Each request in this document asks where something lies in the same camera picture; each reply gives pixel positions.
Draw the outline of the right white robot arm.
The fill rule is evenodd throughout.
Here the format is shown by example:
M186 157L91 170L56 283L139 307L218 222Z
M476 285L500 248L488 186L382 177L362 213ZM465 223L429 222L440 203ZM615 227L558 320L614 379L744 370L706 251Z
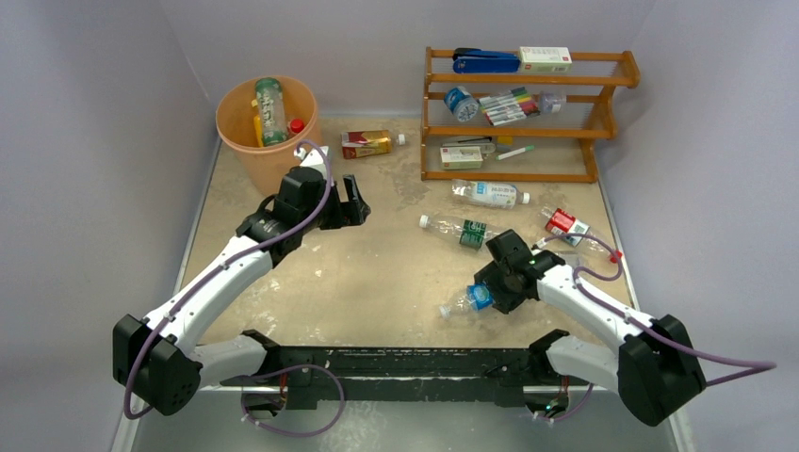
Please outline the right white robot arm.
M569 315L601 340L553 331L530 346L529 370L542 383L575 377L616 393L639 421L655 427L700 395L708 382L686 327L654 318L584 281L550 250L535 250L513 230L486 243L492 260L475 276L493 304L508 313L527 300Z

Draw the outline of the clear bottle blue label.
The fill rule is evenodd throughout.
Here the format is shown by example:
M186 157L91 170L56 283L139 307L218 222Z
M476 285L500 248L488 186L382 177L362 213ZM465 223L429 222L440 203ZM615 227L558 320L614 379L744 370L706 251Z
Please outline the clear bottle blue label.
M478 313L494 304L494 296L485 284L471 284L457 292L449 301L438 306L444 319Z

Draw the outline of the red white Nongfu bottle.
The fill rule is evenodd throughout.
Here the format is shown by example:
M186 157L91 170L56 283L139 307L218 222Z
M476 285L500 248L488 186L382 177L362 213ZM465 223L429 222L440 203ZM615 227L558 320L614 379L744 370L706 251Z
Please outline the red white Nongfu bottle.
M287 132L290 137L300 134L305 128L305 122L300 118L294 118L287 123Z

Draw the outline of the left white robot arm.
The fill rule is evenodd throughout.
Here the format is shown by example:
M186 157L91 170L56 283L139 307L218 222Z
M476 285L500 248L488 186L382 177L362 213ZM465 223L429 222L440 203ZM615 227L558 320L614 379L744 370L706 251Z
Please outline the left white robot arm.
M248 376L256 384L278 379L281 360L269 340L242 332L233 340L201 345L216 319L253 283L297 250L314 231L359 226L370 208L352 174L343 177L347 199L319 170L294 167L279 191L266 197L236 228L220 255L192 282L142 318L125 315L112 330L113 377L124 386L125 415L180 411L208 385ZM137 396L146 410L133 411Z

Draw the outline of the yellow honey pomelo bottle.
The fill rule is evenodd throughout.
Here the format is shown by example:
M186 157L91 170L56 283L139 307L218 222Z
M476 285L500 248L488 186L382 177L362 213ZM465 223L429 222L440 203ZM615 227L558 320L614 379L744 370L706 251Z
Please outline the yellow honey pomelo bottle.
M264 146L264 143L263 143L262 124L260 119L260 109L258 106L258 102L255 99L253 99L251 101L251 106L255 111L255 114L253 116L253 130L255 133L256 145L259 148L262 148Z

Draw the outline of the green tea bottle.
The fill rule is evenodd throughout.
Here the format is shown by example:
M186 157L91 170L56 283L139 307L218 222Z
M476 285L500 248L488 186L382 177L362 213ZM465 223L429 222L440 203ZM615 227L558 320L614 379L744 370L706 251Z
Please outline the green tea bottle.
M263 145L268 147L288 140L283 87L280 81L273 77L258 79L254 85L254 93Z

